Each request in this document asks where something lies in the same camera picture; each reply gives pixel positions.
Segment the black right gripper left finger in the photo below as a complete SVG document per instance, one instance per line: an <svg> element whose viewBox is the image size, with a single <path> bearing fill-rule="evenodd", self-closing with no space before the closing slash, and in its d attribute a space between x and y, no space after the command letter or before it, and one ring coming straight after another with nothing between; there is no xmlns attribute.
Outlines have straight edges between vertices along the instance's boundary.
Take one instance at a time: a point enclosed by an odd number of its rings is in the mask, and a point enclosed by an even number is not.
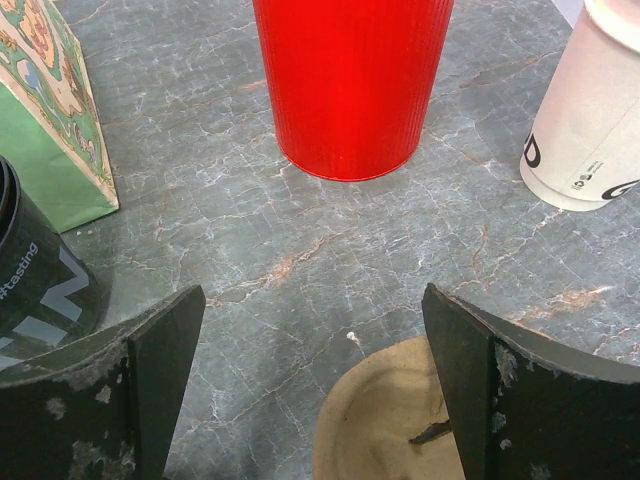
<svg viewBox="0 0 640 480"><path fill-rule="evenodd" d="M2 478L162 478L205 303L193 285L2 370Z"/></svg>

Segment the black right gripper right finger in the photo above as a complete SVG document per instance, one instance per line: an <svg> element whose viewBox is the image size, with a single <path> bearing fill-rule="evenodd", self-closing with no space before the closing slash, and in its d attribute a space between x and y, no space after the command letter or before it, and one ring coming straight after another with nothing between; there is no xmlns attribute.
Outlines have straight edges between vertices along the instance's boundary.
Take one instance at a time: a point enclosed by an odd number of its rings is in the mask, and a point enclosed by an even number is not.
<svg viewBox="0 0 640 480"><path fill-rule="evenodd" d="M433 283L422 312L466 478L638 478L638 367L550 340Z"/></svg>

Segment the black paper cup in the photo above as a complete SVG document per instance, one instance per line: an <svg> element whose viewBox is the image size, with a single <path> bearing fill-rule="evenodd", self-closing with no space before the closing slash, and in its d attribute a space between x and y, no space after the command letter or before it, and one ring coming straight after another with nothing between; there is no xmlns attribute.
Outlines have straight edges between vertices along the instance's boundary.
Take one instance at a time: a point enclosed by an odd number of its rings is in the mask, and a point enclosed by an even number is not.
<svg viewBox="0 0 640 480"><path fill-rule="evenodd" d="M106 300L89 267L1 160L1 368L93 333Z"/></svg>

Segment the white paper cup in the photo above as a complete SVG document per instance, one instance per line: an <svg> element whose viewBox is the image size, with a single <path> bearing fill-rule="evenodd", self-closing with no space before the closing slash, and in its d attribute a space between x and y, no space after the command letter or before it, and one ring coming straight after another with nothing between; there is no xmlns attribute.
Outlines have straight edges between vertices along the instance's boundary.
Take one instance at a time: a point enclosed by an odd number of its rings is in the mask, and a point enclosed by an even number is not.
<svg viewBox="0 0 640 480"><path fill-rule="evenodd" d="M592 211L639 182L639 4L587 1L524 142L541 200Z"/></svg>

